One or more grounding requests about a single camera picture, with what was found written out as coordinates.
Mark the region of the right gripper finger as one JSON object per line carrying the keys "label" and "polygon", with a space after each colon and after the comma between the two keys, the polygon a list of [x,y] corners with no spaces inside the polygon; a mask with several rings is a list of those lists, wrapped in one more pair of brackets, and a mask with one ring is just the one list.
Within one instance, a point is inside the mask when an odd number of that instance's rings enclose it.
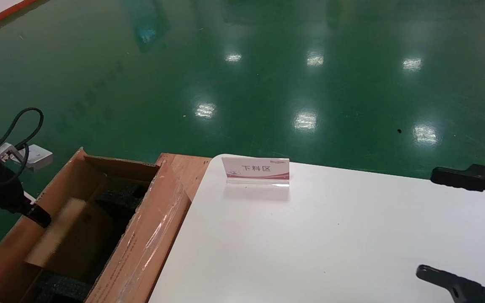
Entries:
{"label": "right gripper finger", "polygon": [[434,184],[483,192],[485,191],[485,165],[471,165],[466,170],[435,167],[430,180]]}
{"label": "right gripper finger", "polygon": [[450,292],[455,303],[485,303],[485,286],[478,282],[427,265],[419,265],[416,276]]}

